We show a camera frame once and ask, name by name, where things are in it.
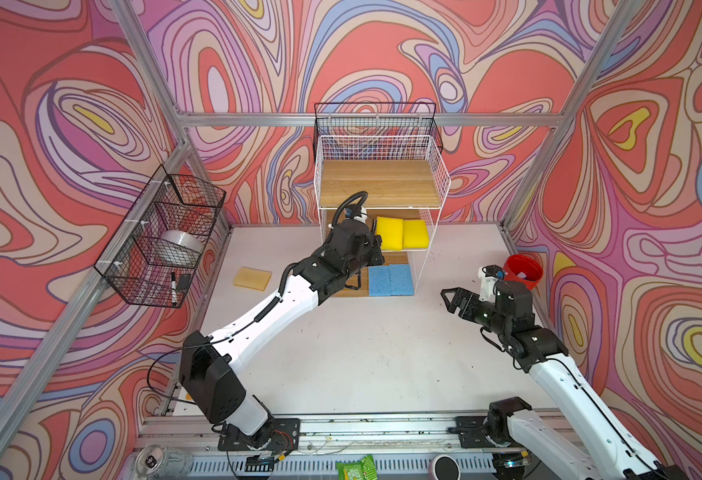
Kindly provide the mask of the blue sponge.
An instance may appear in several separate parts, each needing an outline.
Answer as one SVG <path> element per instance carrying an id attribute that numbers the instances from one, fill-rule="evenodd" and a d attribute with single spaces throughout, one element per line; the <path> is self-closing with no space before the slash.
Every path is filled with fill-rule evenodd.
<path id="1" fill-rule="evenodd" d="M 413 296 L 415 287 L 411 268 L 408 264 L 392 264 L 388 266 L 391 296 Z"/>
<path id="2" fill-rule="evenodd" d="M 391 273 L 388 265 L 368 268 L 368 294 L 370 297 L 390 297 Z"/>

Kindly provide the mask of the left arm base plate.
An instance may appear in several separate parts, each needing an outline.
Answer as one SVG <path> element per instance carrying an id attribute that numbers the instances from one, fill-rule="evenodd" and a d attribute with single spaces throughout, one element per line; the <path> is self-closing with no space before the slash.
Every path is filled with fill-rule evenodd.
<path id="1" fill-rule="evenodd" d="M 267 420 L 253 435 L 245 435 L 236 426 L 224 424 L 218 433 L 221 452 L 289 453 L 299 447 L 301 420 L 297 417 L 279 417 Z"/>

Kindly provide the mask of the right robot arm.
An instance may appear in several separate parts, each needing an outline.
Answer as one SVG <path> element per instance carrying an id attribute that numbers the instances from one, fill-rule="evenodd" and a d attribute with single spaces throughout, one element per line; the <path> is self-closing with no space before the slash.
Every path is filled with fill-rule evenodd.
<path id="1" fill-rule="evenodd" d="M 455 287 L 441 291 L 447 311 L 477 324 L 482 337 L 508 354 L 555 402 L 582 444 L 574 445 L 543 422 L 520 397 L 490 404 L 479 432 L 499 446 L 518 444 L 561 479 L 684 479 L 609 409 L 580 373 L 564 343 L 536 322 L 532 293 L 520 282 L 498 280 L 492 295 Z"/>

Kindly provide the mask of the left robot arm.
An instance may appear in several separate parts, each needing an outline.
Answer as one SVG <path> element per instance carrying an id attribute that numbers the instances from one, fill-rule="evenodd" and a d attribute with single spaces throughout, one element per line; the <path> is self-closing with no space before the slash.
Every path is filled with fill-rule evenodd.
<path id="1" fill-rule="evenodd" d="M 181 348 L 179 383 L 212 425 L 224 423 L 263 443 L 273 417 L 239 372 L 293 321 L 348 287 L 350 278 L 384 263 L 382 239 L 359 219 L 334 225 L 308 257 L 289 264 L 278 288 L 224 328 L 190 333 Z"/>

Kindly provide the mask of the yellow sponge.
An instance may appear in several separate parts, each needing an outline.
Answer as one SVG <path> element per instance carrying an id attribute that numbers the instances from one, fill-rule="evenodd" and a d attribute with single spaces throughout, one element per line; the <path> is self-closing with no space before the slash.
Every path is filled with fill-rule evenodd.
<path id="1" fill-rule="evenodd" d="M 430 245 L 428 225 L 424 220 L 408 219 L 403 221 L 402 249 L 422 250 Z"/>
<path id="2" fill-rule="evenodd" d="M 375 222 L 375 232 L 381 237 L 383 251 L 402 251 L 404 245 L 404 220 L 379 216 Z"/>

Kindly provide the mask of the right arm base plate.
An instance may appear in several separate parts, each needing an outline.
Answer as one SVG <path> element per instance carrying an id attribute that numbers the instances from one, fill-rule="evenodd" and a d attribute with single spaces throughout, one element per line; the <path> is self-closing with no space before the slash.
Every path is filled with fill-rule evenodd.
<path id="1" fill-rule="evenodd" d="M 524 446 L 508 436 L 498 436 L 486 416 L 457 416 L 446 429 L 456 435 L 463 449 L 522 450 Z"/>

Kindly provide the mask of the white wire wooden shelf rack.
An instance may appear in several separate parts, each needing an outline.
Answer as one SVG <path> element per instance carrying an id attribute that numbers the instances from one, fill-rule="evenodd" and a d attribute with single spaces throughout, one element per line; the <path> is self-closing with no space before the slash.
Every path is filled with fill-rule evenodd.
<path id="1" fill-rule="evenodd" d="M 433 136 L 321 135 L 316 141 L 313 186 L 322 239 L 330 231 L 336 208 L 358 191 L 368 193 L 364 208 L 370 228 L 380 216 L 424 221 L 426 246 L 383 252 L 388 264 L 410 267 L 413 289 L 418 289 L 451 188 L 441 147 Z"/>

